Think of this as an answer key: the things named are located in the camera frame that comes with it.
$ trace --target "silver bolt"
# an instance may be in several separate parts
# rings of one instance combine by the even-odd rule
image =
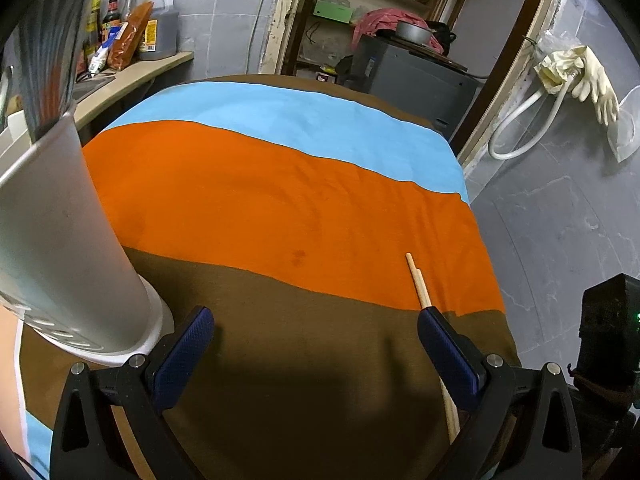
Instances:
[[[562,368],[557,363],[547,363],[546,369],[553,375],[559,375],[562,372]]]
[[[504,364],[503,358],[501,358],[498,354],[489,354],[486,357],[486,362],[489,366],[494,368],[500,368]]]
[[[79,375],[84,370],[84,363],[75,363],[71,366],[71,373],[73,375]]]
[[[129,358],[129,366],[132,368],[140,368],[145,363],[145,357],[142,354],[135,354]]]

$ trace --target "green box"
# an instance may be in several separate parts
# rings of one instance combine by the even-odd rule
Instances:
[[[314,9],[314,16],[322,16],[329,20],[336,22],[349,23],[353,9],[338,4],[332,4],[331,2],[324,2],[318,0],[316,2],[316,8]]]

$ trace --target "red fabric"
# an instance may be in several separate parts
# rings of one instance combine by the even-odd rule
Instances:
[[[351,40],[351,49],[356,50],[360,37],[363,34],[375,36],[377,30],[396,30],[398,22],[409,22],[418,25],[418,27],[429,28],[420,16],[406,12],[405,10],[393,8],[372,10],[371,12],[367,12],[356,25],[353,31],[353,39]],[[433,36],[431,36],[427,46],[435,50],[438,54],[444,52],[442,45]]]

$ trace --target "white plastic cup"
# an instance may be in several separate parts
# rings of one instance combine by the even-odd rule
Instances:
[[[0,176],[0,300],[53,344],[107,365],[174,329],[107,220],[72,111]]]

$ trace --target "wooden chopstick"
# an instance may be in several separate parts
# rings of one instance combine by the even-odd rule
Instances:
[[[433,304],[431,303],[431,298],[429,297],[427,285],[424,283],[422,272],[415,266],[414,257],[411,255],[411,253],[405,254],[405,257],[407,263],[409,264],[411,276],[414,279],[415,290],[418,293],[418,298],[420,299],[420,307],[427,308],[428,306],[433,306]],[[449,391],[442,382],[442,379],[440,379],[440,389],[442,391],[442,400],[444,402],[444,413],[447,418],[447,433],[449,433],[449,443],[452,444],[458,436],[458,433],[460,433],[460,418],[458,417],[458,409],[456,408],[453,399],[451,399],[451,395],[449,395]]]

